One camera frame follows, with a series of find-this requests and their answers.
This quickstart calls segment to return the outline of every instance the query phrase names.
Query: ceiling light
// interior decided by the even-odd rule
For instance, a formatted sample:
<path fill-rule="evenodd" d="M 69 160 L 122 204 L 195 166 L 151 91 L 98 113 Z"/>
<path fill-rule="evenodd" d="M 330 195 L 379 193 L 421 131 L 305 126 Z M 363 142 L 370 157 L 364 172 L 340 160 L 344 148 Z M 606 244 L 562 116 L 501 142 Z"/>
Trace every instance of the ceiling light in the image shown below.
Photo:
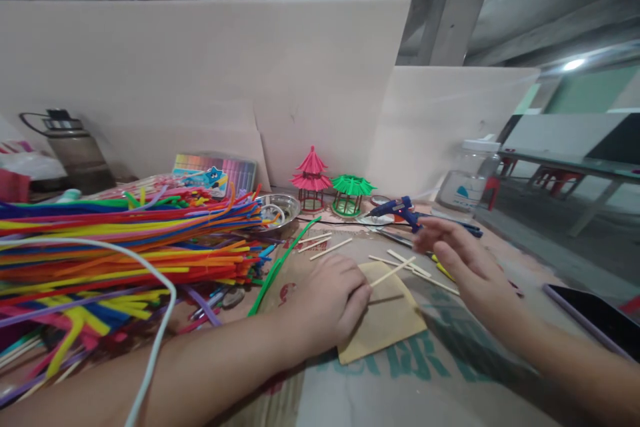
<path fill-rule="evenodd" d="M 562 67 L 562 70 L 565 70 L 565 71 L 567 71 L 567 70 L 575 70 L 580 65 L 582 65 L 584 62 L 585 62 L 584 59 L 571 60 L 564 67 Z"/>

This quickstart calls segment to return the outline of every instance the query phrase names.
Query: pink pagoda model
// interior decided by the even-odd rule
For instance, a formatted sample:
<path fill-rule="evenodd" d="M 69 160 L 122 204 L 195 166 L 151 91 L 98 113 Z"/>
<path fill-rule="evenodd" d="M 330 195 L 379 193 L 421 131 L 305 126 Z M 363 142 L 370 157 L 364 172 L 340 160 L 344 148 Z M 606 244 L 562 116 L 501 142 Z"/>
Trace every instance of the pink pagoda model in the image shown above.
<path fill-rule="evenodd" d="M 325 207 L 323 190 L 331 187 L 331 180 L 323 175 L 326 169 L 327 166 L 320 160 L 312 145 L 309 155 L 296 169 L 302 170 L 302 173 L 295 174 L 291 179 L 291 183 L 299 189 L 298 200 L 302 210 L 319 211 Z"/>

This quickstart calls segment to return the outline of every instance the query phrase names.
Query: green wall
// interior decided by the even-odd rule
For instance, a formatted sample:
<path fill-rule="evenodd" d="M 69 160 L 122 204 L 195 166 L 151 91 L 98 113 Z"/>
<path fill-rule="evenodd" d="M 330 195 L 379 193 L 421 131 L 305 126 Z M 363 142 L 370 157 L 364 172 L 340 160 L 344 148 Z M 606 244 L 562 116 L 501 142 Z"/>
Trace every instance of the green wall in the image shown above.
<path fill-rule="evenodd" d="M 605 113 L 639 69 L 567 74 L 545 113 Z"/>

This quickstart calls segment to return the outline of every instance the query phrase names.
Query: metal bowl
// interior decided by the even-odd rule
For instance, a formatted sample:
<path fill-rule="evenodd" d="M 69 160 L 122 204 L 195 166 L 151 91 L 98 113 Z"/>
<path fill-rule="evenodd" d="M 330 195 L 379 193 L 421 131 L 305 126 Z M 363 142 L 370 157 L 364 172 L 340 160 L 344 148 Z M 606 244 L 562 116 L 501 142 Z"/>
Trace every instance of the metal bowl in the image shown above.
<path fill-rule="evenodd" d="M 260 195 L 258 199 L 262 201 L 263 205 L 269 205 L 270 203 L 277 205 L 285 213 L 285 221 L 282 224 L 274 228 L 263 228 L 261 233 L 268 232 L 272 234 L 281 232 L 300 214 L 300 201 L 286 193 L 268 193 L 266 195 Z"/>

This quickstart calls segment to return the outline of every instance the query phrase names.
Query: jar lid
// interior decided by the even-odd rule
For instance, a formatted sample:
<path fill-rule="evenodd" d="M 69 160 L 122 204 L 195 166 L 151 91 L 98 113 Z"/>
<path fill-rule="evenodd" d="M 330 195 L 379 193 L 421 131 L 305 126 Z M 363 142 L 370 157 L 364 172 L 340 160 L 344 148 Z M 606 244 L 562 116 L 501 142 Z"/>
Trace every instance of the jar lid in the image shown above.
<path fill-rule="evenodd" d="M 462 148 L 466 150 L 496 152 L 500 150 L 500 144 L 486 140 L 465 140 L 462 143 Z"/>

